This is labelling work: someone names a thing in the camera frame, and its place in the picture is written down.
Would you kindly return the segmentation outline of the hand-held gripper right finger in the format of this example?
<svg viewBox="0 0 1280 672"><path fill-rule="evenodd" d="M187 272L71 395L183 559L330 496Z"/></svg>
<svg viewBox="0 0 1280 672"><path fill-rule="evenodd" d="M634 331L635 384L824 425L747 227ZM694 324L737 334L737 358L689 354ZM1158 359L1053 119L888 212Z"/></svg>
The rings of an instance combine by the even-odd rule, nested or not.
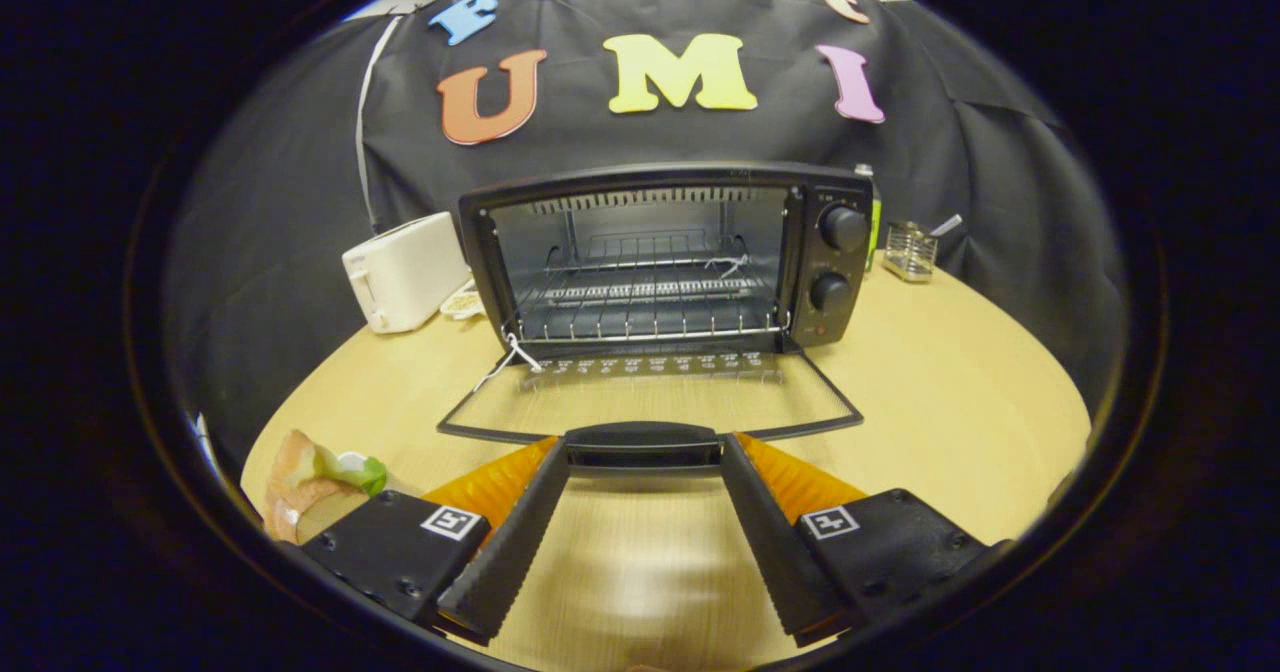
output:
<svg viewBox="0 0 1280 672"><path fill-rule="evenodd" d="M744 434L719 471L785 632L799 646L876 628L989 567L987 545L913 493L868 495Z"/></svg>

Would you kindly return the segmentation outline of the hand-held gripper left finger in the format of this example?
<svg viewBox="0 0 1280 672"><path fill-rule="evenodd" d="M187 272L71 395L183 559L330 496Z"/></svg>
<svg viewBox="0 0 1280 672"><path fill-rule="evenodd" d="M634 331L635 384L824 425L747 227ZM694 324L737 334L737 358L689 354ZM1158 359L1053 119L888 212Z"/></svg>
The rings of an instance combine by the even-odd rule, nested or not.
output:
<svg viewBox="0 0 1280 672"><path fill-rule="evenodd" d="M425 498L381 492L301 550L415 625L486 645L524 585L568 476L564 439L545 438Z"/></svg>

